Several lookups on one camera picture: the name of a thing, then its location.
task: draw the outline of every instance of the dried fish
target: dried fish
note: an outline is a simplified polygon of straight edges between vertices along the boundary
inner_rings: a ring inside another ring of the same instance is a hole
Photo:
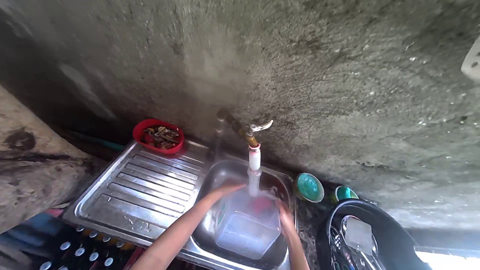
[[[151,126],[144,129],[143,134],[144,137],[141,142],[163,150],[170,149],[180,143],[180,141],[175,140],[180,136],[178,128],[172,130],[159,125]]]

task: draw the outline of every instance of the clear plastic container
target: clear plastic container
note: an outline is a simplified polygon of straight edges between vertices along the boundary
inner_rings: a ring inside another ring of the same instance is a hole
[[[272,196],[261,191],[251,197],[247,188],[220,201],[216,244],[251,259],[260,259],[280,235],[280,213]]]

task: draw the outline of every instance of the black plastic tub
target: black plastic tub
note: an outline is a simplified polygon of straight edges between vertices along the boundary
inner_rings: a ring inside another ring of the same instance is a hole
[[[339,201],[320,226],[316,247],[321,270],[335,270],[329,245],[330,225],[346,215],[356,216],[372,226],[378,256],[387,270],[431,270],[415,254],[415,241],[396,220],[379,207],[357,199]]]

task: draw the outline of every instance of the faucet handle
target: faucet handle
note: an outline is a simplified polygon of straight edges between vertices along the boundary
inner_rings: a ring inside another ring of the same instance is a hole
[[[261,130],[264,130],[264,129],[267,129],[269,128],[270,126],[272,126],[273,124],[273,120],[270,120],[268,123],[264,124],[264,125],[255,125],[255,124],[251,124],[250,125],[250,133],[254,133],[254,132],[257,132],[257,131],[261,131]]]

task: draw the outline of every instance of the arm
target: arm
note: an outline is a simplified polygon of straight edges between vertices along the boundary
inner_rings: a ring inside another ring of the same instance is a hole
[[[290,213],[288,207],[277,201],[278,208],[280,209],[280,222],[282,224],[282,234],[287,240],[288,253],[290,259],[290,269],[292,270],[310,270],[303,252],[300,237],[295,229],[295,223],[293,222],[293,216]]]
[[[212,205],[225,194],[244,186],[244,184],[223,186],[209,193],[173,222],[135,262],[132,270],[166,269]]]

